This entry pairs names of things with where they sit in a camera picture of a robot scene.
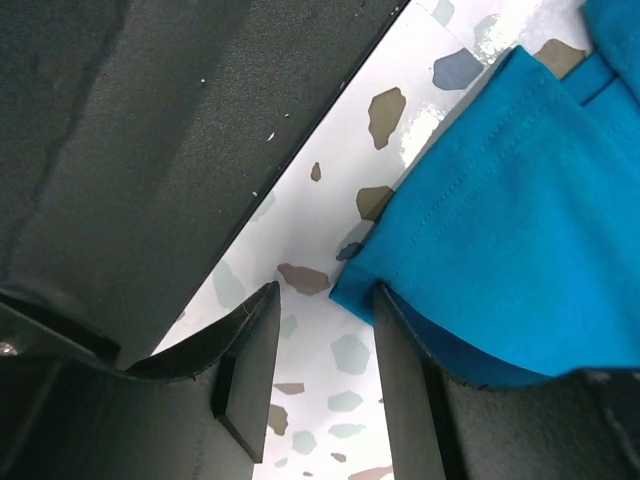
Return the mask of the blue polo t shirt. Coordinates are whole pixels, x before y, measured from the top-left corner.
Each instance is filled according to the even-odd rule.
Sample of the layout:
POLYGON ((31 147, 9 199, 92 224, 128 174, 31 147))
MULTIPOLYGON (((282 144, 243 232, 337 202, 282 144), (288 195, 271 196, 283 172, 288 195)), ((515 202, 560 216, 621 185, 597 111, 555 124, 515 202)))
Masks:
POLYGON ((558 79, 513 49, 331 292, 371 321, 386 284, 476 385, 639 364, 639 5, 583 12, 593 53, 558 79))

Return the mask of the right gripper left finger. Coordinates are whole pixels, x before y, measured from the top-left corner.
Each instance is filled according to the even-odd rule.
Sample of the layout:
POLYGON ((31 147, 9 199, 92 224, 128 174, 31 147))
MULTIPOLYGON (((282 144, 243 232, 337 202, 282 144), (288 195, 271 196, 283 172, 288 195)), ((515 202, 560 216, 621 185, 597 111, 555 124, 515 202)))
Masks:
POLYGON ((280 286, 130 368, 70 322, 1 305, 5 479, 248 479, 264 455, 280 286))

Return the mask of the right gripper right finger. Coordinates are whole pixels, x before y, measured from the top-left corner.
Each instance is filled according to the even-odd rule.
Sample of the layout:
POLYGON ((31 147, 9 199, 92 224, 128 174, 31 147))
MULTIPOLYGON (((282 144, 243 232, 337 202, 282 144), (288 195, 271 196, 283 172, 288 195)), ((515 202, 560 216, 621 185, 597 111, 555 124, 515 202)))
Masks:
POLYGON ((535 374, 456 338, 384 284, 373 312, 397 478, 638 477, 637 370, 535 374))

